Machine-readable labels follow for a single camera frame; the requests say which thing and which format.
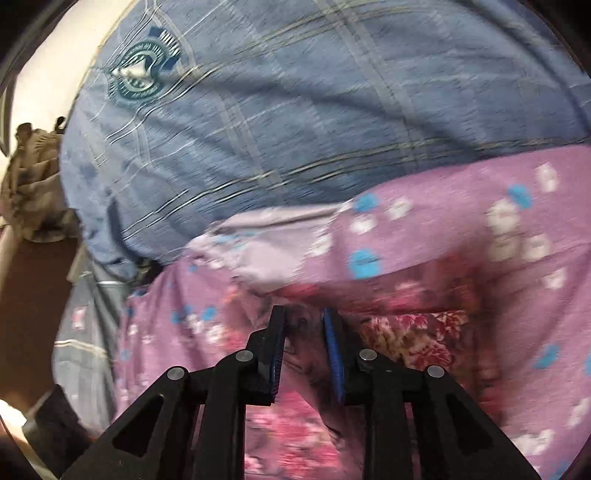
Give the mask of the maroon floral patterned garment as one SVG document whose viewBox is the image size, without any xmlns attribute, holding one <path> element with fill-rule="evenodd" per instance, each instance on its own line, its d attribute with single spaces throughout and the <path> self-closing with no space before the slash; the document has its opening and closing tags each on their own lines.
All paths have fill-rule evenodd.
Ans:
<svg viewBox="0 0 591 480">
<path fill-rule="evenodd" d="M 270 409 L 246 413 L 252 478 L 356 479 L 362 474 L 363 398 L 378 365 L 454 375 L 494 420 L 503 407 L 480 269 L 449 256 L 367 282 L 240 284 L 256 327 L 287 309 L 284 377 Z"/>
</svg>

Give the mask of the purple flowered cloth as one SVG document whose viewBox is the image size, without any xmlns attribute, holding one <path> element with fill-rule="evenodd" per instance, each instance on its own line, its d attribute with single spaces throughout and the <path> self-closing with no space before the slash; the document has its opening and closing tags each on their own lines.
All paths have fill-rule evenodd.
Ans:
<svg viewBox="0 0 591 480">
<path fill-rule="evenodd" d="M 250 479 L 356 479 L 363 416 L 335 398 L 322 312 L 363 346 L 446 368 L 544 479 L 590 435 L 590 150 L 446 167 L 351 200 L 235 215 L 193 238 L 120 328 L 119 410 L 287 308 L 280 394 L 246 417 Z"/>
</svg>

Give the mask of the brown leaf patterned cloth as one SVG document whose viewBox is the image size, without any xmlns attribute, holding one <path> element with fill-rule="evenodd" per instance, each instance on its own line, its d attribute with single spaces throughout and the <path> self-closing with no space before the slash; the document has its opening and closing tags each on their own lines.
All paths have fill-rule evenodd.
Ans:
<svg viewBox="0 0 591 480">
<path fill-rule="evenodd" d="M 33 243 L 76 238 L 79 222 L 66 203 L 60 177 L 60 148 L 66 118 L 54 129 L 20 124 L 17 147 L 1 183 L 1 215 L 15 235 Z"/>
</svg>

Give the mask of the blue plaid pillow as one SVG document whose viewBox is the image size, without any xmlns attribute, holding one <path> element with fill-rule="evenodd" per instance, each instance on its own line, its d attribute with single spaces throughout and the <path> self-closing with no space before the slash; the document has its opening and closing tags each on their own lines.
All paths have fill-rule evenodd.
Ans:
<svg viewBox="0 0 591 480">
<path fill-rule="evenodd" d="M 243 211 L 589 136 L 589 76 L 519 1 L 138 1 L 60 161 L 90 255 L 128 279 Z"/>
</svg>

